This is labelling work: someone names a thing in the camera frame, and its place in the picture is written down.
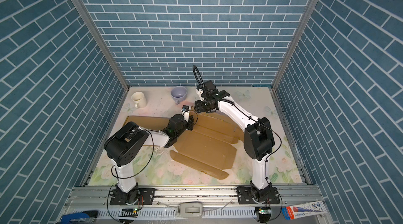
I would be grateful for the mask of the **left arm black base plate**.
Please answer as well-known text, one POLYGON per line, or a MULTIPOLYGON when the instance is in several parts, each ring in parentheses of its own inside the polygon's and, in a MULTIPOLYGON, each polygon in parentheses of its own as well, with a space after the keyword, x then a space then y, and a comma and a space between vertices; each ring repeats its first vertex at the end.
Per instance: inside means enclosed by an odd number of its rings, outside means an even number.
POLYGON ((155 188, 133 188, 128 193, 125 193, 116 186, 109 193, 109 204, 112 206, 152 205, 155 191, 155 188))

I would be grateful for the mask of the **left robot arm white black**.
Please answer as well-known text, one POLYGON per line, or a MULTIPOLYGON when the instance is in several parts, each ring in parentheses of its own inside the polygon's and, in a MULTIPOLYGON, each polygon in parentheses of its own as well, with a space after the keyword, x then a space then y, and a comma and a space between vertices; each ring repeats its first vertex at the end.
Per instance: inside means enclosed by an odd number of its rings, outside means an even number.
POLYGON ((193 125, 194 117, 189 112, 174 115, 162 130, 147 129, 135 122, 126 123, 104 144, 115 168, 112 176, 118 179, 118 188, 128 194, 138 187, 132 163, 142 146, 171 147, 182 133, 191 131, 193 125))

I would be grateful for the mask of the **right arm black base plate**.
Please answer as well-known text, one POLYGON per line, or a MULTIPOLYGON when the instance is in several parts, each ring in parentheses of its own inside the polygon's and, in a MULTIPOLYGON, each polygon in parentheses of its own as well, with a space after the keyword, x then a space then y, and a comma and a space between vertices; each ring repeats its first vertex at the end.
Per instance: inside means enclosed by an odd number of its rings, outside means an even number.
POLYGON ((236 188, 238 204, 280 204, 280 196, 277 189, 268 186, 262 190, 255 187, 238 186, 236 188))

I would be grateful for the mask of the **brown cardboard box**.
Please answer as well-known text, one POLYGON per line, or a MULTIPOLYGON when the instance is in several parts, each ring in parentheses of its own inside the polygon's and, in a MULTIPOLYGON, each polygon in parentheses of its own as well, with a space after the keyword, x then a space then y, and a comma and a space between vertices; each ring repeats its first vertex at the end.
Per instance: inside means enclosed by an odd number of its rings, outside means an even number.
POLYGON ((142 128, 154 131, 162 131, 169 124, 169 118, 161 117, 145 117, 145 116, 128 116, 123 125, 128 122, 134 122, 142 128))

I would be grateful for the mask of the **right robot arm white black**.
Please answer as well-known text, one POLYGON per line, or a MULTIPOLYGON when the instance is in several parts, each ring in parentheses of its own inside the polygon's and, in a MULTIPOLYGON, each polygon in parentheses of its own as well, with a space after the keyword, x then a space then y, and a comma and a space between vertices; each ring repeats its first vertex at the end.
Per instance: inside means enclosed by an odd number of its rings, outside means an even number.
POLYGON ((244 132, 243 147, 253 160, 251 195, 256 202, 268 200, 272 184, 268 174, 269 156, 273 153, 275 140, 270 121, 249 113, 224 90, 219 91, 211 80, 198 84, 195 102, 197 113, 220 111, 230 117, 244 132))

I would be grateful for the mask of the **brown cardboard sheet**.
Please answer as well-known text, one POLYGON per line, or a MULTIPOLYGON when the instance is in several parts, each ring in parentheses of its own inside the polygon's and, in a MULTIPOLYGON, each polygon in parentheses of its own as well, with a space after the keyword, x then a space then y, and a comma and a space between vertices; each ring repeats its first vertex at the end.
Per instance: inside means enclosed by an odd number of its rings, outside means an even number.
POLYGON ((229 116, 220 113, 200 113, 193 130, 186 130, 170 151, 171 158, 219 180, 233 167, 244 131, 229 116))

